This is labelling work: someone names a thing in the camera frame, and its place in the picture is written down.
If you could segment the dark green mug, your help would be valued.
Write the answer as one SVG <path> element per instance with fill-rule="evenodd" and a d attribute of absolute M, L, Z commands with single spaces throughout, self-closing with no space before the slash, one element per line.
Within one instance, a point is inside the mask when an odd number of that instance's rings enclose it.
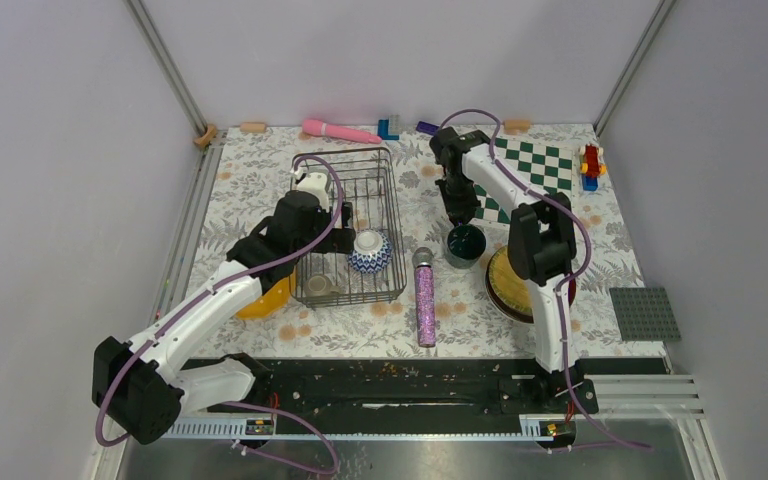
<path fill-rule="evenodd" d="M 456 269 L 469 269 L 484 254 L 487 240 L 484 232 L 472 224 L 453 227 L 444 239 L 443 253 Z"/>

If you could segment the blue white patterned bowl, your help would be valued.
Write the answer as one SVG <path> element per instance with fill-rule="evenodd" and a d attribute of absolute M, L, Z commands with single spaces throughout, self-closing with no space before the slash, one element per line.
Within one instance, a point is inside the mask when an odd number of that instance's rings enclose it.
<path fill-rule="evenodd" d="M 390 263 L 392 255 L 389 239 L 378 230 L 366 229 L 357 233 L 348 263 L 361 274 L 378 274 Z"/>

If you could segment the small beige cup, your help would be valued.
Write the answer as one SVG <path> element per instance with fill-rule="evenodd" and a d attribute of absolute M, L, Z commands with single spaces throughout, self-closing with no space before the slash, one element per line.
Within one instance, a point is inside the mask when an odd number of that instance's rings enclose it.
<path fill-rule="evenodd" d="M 310 276 L 304 282 L 303 292 L 309 298 L 322 298 L 339 295 L 342 290 L 334 284 L 330 277 L 317 274 Z"/>

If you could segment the purple glitter microphone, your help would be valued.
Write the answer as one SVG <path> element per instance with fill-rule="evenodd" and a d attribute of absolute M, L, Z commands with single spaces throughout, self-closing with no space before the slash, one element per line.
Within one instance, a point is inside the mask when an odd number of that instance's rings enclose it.
<path fill-rule="evenodd" d="M 427 247 L 420 247 L 414 252 L 412 262 L 418 344 L 431 348 L 436 345 L 433 252 Z"/>

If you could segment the yellow polka dot plate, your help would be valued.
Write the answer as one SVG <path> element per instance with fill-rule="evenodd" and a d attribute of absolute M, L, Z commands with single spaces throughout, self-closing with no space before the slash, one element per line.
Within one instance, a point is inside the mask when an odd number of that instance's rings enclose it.
<path fill-rule="evenodd" d="M 296 288 L 296 273 L 277 282 L 258 300 L 234 314 L 239 320 L 261 319 L 282 309 L 291 298 Z"/>

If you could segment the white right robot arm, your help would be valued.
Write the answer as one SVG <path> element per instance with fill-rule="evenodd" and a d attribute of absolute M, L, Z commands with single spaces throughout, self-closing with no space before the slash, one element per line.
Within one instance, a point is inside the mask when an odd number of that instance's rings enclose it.
<path fill-rule="evenodd" d="M 532 187 L 495 157 L 495 141 L 475 130 L 459 134 L 439 129 L 430 140 L 435 161 L 443 168 L 436 182 L 454 225 L 466 224 L 480 206 L 480 186 L 509 217 L 508 261 L 524 281 L 535 327 L 536 361 L 550 373 L 533 386 L 535 402 L 557 412 L 573 398 L 573 387 L 561 372 L 570 358 L 569 284 L 577 254 L 569 198 Z"/>

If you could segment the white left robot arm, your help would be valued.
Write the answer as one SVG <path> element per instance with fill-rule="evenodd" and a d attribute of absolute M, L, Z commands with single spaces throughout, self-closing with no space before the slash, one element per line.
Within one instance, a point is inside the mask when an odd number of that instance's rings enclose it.
<path fill-rule="evenodd" d="M 240 239 L 197 292 L 127 341 L 103 340 L 93 354 L 91 399 L 98 407 L 95 434 L 105 447 L 105 419 L 124 438 L 147 445 L 183 413 L 236 401 L 256 411 L 270 385 L 234 357 L 185 369 L 198 347 L 235 313 L 257 303 L 295 271 L 298 260 L 322 246 L 336 249 L 333 231 L 344 226 L 344 191 L 334 171 L 295 170 L 295 185 L 251 234 Z"/>

